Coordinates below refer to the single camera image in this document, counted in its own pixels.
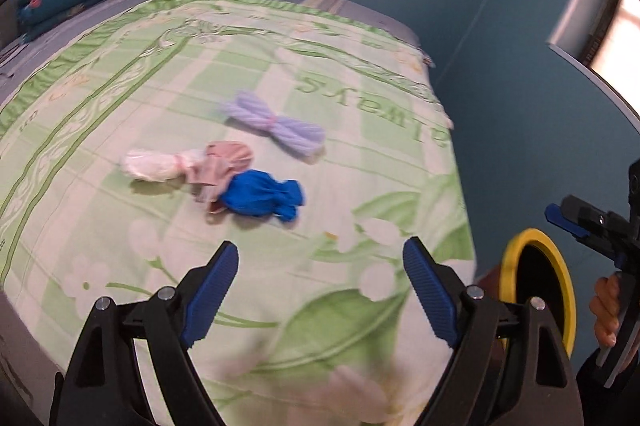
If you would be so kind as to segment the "person's right hand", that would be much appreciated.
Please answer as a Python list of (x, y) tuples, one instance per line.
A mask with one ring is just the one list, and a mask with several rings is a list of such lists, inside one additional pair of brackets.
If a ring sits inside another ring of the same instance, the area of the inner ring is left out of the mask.
[(620, 328), (620, 276), (600, 278), (594, 286), (589, 309), (594, 318), (594, 336), (601, 347), (613, 347)]

